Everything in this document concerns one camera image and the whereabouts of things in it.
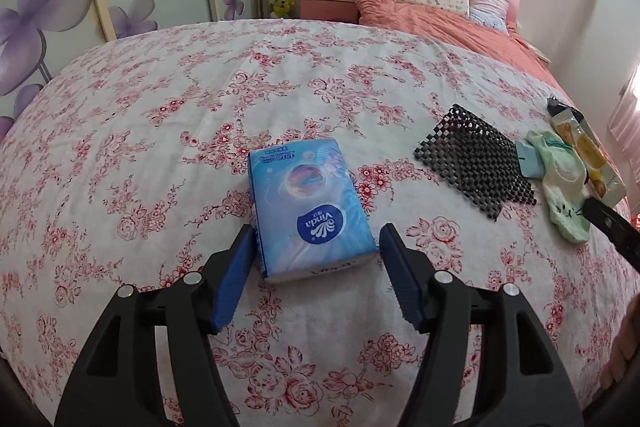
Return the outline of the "right hand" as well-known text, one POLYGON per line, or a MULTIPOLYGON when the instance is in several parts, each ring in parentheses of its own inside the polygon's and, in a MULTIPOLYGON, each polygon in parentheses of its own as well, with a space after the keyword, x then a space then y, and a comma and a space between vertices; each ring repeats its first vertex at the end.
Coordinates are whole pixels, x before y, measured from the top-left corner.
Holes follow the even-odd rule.
POLYGON ((608 363, 603 367, 601 387, 608 389, 612 384, 620 383, 627 373, 628 365, 639 348, 639 296, 629 303, 627 312, 620 324, 620 330, 614 343, 608 363))

